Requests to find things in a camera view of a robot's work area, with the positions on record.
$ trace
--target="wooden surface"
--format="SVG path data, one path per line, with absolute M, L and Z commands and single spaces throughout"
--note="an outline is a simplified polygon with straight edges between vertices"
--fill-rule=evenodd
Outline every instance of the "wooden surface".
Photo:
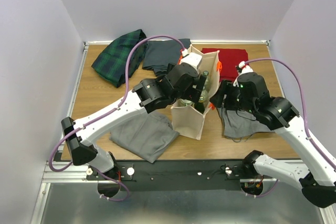
M 249 59 L 269 57 L 266 45 L 194 45 L 202 48 L 236 48 L 246 49 Z M 103 80 L 91 68 L 98 54 L 106 45 L 90 45 L 83 73 L 81 76 L 78 93 L 72 112 L 72 118 L 78 119 L 96 112 L 110 103 L 121 98 L 125 85 L 115 88 Z M 270 61 L 254 62 L 250 64 L 255 72 L 265 78 L 267 87 L 272 96 L 281 96 L 281 91 L 272 63 Z M 130 89 L 144 78 L 155 78 L 153 71 L 143 70 L 142 65 L 135 71 L 130 79 Z M 159 112 L 170 119 L 170 106 Z M 218 158 L 244 158 L 253 150 L 259 150 L 273 158 L 296 158 L 298 155 L 293 149 L 275 133 L 258 133 L 246 142 L 235 143 L 222 137 L 223 126 L 216 110 L 209 111 L 206 116 L 201 140 L 179 136 L 170 147 L 162 154 L 160 159 L 218 159 Z M 109 134 L 98 140 L 98 145 L 105 151 L 110 151 L 116 159 L 140 159 L 131 152 L 120 148 L 109 140 Z M 65 146 L 62 160 L 70 160 L 69 152 Z

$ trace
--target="bolt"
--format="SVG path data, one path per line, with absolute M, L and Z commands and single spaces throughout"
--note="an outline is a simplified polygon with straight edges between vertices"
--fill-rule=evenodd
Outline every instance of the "bolt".
M 93 170 L 91 168 L 88 168 L 86 170 L 86 175 L 90 176 L 90 175 L 92 175 L 92 173 L 93 173 Z
M 127 174 L 130 175 L 130 176 L 132 176 L 134 174 L 134 172 L 135 171 L 134 171 L 133 167 L 130 167 L 130 168 L 127 169 Z
M 230 169 L 230 167 L 225 167 L 225 173 L 227 175 L 230 175 L 232 173 L 232 170 Z

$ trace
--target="red cloth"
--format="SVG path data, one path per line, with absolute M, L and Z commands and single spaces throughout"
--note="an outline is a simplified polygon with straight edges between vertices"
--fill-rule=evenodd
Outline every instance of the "red cloth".
M 203 48 L 202 53 L 219 51 L 218 59 L 222 63 L 222 70 L 219 74 L 219 80 L 234 81 L 238 77 L 236 66 L 242 61 L 248 60 L 245 49 L 223 49 L 223 48 Z

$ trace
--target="folded gray cloth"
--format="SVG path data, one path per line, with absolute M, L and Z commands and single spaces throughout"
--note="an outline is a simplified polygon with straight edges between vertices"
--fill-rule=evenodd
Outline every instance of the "folded gray cloth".
M 165 115 L 153 111 L 114 127 L 110 140 L 153 163 L 178 135 Z
M 271 132 L 264 124 L 256 121 L 256 118 L 246 111 L 227 110 L 218 108 L 218 113 L 224 125 L 223 136 L 240 142 L 243 137 L 251 137 L 257 132 Z
M 180 39 L 185 48 L 189 48 L 190 39 Z M 177 64 L 181 55 L 181 46 L 175 40 L 150 40 L 143 60 L 142 68 L 153 70 L 156 76 L 166 74 L 169 63 Z

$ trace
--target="white backdrop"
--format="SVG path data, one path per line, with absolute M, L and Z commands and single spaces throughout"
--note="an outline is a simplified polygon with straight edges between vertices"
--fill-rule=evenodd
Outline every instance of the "white backdrop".
M 82 54 L 61 0 L 0 0 L 0 218 L 30 223 Z
M 272 56 L 289 63 L 301 79 L 309 126 L 336 156 L 336 0 L 295 0 L 271 42 Z M 286 97 L 301 108 L 291 74 L 278 66 Z
M 293 0 L 62 0 L 81 39 L 148 36 L 270 39 Z

